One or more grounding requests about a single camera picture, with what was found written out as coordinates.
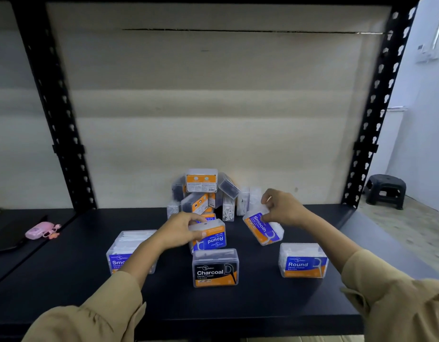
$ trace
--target person's left hand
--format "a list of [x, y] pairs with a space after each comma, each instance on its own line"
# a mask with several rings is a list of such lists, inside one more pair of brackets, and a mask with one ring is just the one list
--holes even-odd
[[207, 220], [197, 213], [178, 212], [170, 216], [152, 238], [157, 238], [161, 242], [163, 250], [182, 246], [193, 240], [201, 240], [207, 235], [205, 231], [191, 232], [188, 229], [188, 225], [195, 224], [196, 221], [206, 222]]

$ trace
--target beige shirt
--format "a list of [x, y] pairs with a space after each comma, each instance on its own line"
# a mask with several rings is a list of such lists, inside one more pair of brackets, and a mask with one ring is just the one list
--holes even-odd
[[[341, 278], [365, 319], [366, 341], [439, 341], [439, 280], [414, 280], [367, 250], [348, 260]], [[42, 314], [23, 341], [132, 342], [145, 307], [137, 281], [119, 271], [80, 307]]]

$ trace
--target black metal shelf frame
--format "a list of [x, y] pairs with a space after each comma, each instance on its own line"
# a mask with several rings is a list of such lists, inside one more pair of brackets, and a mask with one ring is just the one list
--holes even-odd
[[[102, 0], [45, 1], [99, 2]], [[53, 149], [58, 155], [72, 205], [76, 212], [81, 213], [97, 208], [96, 200], [86, 165], [85, 148], [80, 141], [77, 130], [74, 111], [70, 103], [62, 63], [57, 55], [56, 42], [52, 35], [45, 1], [12, 0], [11, 2], [35, 84], [39, 91], [45, 117], [50, 128], [51, 137], [53, 138]], [[297, 1], [297, 4], [392, 5], [392, 10], [386, 24], [386, 32], [383, 35], [381, 51], [376, 62], [375, 73], [371, 81], [359, 135], [357, 141], [352, 146], [352, 160], [342, 195], [342, 204], [347, 204], [354, 208], [358, 206], [373, 154], [378, 149], [378, 137], [386, 116], [386, 110], [414, 20], [418, 1]], [[285, 2], [273, 0], [272, 3], [284, 4]]]

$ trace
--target black plastic stool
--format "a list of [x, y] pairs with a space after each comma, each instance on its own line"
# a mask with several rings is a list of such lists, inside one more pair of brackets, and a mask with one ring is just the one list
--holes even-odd
[[364, 188], [367, 195], [367, 204], [376, 205], [377, 201], [392, 203], [397, 205], [397, 210], [403, 210], [405, 200], [406, 183], [402, 179], [394, 176], [376, 174], [370, 176]]

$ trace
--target person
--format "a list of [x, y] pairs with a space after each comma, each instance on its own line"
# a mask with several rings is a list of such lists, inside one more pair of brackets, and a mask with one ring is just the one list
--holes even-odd
[[[341, 273], [342, 291], [365, 319], [366, 341], [439, 341], [439, 280], [414, 280], [395, 269], [290, 193], [268, 189], [261, 202], [270, 211], [263, 222], [305, 229], [319, 243]], [[164, 250], [203, 238], [205, 232], [188, 230], [195, 221], [205, 219], [185, 212], [172, 215], [83, 305], [45, 312], [23, 341], [133, 341], [146, 307], [140, 290], [152, 264]]]

